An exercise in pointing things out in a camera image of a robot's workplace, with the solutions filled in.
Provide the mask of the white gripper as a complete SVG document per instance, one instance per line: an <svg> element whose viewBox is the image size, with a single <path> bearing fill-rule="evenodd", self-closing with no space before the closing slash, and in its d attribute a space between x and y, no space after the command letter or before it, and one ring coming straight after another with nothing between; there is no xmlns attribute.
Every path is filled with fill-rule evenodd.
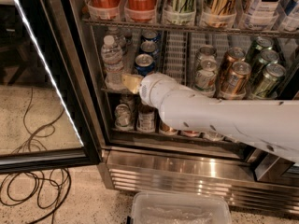
<svg viewBox="0 0 299 224"><path fill-rule="evenodd" d="M138 94L145 105L159 108L163 98L173 90L179 88L179 84L171 77L154 73L145 76L122 74L122 84L133 94Z"/></svg>

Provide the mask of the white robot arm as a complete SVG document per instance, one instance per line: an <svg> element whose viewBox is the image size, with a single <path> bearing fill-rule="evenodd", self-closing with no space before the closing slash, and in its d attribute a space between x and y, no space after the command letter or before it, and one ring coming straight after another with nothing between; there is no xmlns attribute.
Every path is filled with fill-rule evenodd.
<svg viewBox="0 0 299 224"><path fill-rule="evenodd" d="M154 73L123 74L122 84L158 110L161 120L181 131L214 131L288 161L299 162L299 102L222 100Z"/></svg>

